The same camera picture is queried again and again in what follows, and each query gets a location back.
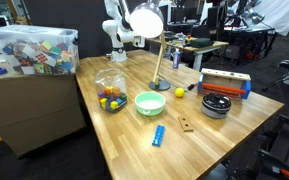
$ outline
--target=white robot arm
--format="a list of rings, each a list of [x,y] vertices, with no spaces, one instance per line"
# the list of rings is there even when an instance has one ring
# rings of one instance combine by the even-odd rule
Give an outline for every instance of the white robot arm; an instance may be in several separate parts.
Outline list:
[[[136,36],[129,25],[130,13],[125,0],[104,0],[106,13],[113,20],[106,20],[102,24],[103,30],[111,37],[113,50],[112,61],[125,61],[127,59],[124,43],[132,42],[136,47],[144,47],[145,39]]]

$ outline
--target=black floor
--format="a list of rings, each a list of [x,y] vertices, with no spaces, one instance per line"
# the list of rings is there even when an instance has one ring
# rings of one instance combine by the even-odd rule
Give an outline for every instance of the black floor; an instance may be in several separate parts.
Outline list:
[[[261,90],[270,81],[286,72],[284,69],[276,68],[284,59],[289,59],[289,39],[277,37],[272,50],[264,59],[242,61],[240,66],[234,67],[230,61],[212,58],[203,63],[202,67],[250,74],[252,91],[285,103],[281,113],[287,113],[289,112],[288,85],[281,83],[267,92]],[[262,131],[273,128],[277,122],[276,118],[277,115],[270,118],[264,124]],[[246,166],[252,165],[254,151],[260,144],[255,138],[250,138],[230,156],[232,165],[229,167],[229,172],[232,174],[235,172],[235,179],[247,179],[243,176],[243,171]],[[0,142],[1,179],[111,179],[111,176],[95,132],[90,125],[86,131],[65,138],[43,151],[20,160],[4,142]]]

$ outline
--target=lamp base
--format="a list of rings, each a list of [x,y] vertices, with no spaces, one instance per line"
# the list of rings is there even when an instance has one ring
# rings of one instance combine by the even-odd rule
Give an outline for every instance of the lamp base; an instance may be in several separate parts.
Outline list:
[[[164,91],[164,90],[168,90],[171,87],[171,84],[167,81],[164,80],[158,80],[159,84],[156,85],[153,81],[151,81],[148,86],[156,91]]]

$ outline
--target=black lid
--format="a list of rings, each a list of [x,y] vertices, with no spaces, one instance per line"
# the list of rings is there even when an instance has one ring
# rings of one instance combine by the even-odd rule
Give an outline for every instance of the black lid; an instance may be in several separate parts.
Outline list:
[[[206,94],[203,98],[203,104],[214,110],[229,110],[231,107],[231,101],[228,97],[216,93]]]

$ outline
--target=yellow ball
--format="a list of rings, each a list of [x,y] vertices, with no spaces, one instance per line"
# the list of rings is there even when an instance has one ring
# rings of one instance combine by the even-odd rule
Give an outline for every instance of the yellow ball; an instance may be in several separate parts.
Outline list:
[[[175,90],[175,96],[176,97],[183,97],[184,96],[184,89],[183,88],[176,88]]]

